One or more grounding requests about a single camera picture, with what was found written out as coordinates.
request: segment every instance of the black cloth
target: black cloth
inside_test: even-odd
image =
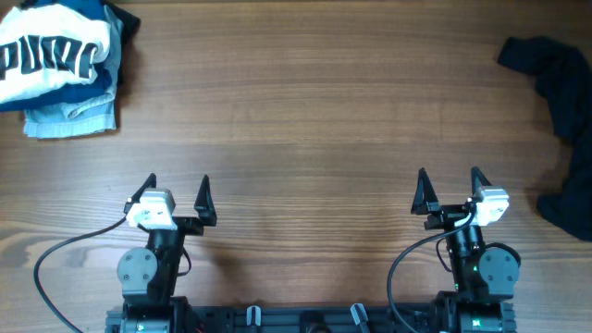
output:
[[[140,19],[131,15],[129,12],[119,8],[118,6],[113,5],[108,1],[103,2],[105,5],[109,6],[109,9],[117,16],[117,18],[123,23],[123,30],[121,31],[121,51],[125,49],[126,44],[130,41],[131,37],[136,30],[140,28]],[[117,76],[119,80],[117,81],[117,85],[123,84],[123,65],[119,66],[119,71],[117,72]]]
[[[555,135],[573,145],[562,193],[540,195],[536,208],[552,224],[592,241],[592,72],[575,47],[547,37],[509,38],[498,63],[536,76]]]

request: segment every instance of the wooden surface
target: wooden surface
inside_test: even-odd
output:
[[[444,204],[480,166],[510,193],[484,230],[523,257],[520,332],[592,324],[592,244],[537,215],[570,148],[552,135],[532,79],[498,66],[504,40],[546,34],[590,59],[590,5],[387,2],[125,5],[142,18],[126,52],[120,129],[63,141],[23,136],[0,114],[0,332],[65,332],[32,281],[39,255],[122,217],[150,172],[179,215],[202,174],[218,227],[188,238],[194,305],[385,304],[392,260],[431,232],[409,215],[426,167]],[[122,302],[119,257],[145,244],[124,226],[50,256],[60,310],[101,332]],[[403,262],[398,301],[428,302],[452,279],[433,244]]]

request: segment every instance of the pile of clothes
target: pile of clothes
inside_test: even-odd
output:
[[[123,46],[140,20],[103,0],[35,0],[0,24],[0,112],[24,133],[66,138],[114,130]]]
[[[583,241],[592,241],[592,70],[576,47],[547,37],[511,37],[498,63],[536,76],[536,92],[547,98],[555,135],[573,146],[561,193],[536,201],[540,214]]]

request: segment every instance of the navy blue garment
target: navy blue garment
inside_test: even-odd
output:
[[[37,0],[33,7],[60,4],[81,13],[87,19],[105,20],[103,3],[100,0]]]
[[[547,37],[509,38],[498,63],[536,76],[555,135],[573,145],[562,193],[541,195],[536,209],[552,224],[592,241],[592,71],[580,51]]]
[[[21,7],[40,7],[52,4],[67,6],[81,13],[87,19],[105,20],[105,12],[101,0],[37,0],[26,1]],[[109,72],[104,69],[103,64],[94,64],[94,70],[96,70],[97,78],[91,84],[66,84],[59,89],[46,92],[31,99],[0,104],[0,112],[39,108],[57,103],[80,103],[89,98],[101,96],[111,85],[112,78]]]

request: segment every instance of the white t-shirt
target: white t-shirt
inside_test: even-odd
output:
[[[12,8],[0,24],[0,103],[93,83],[93,64],[109,54],[110,29],[60,4]]]

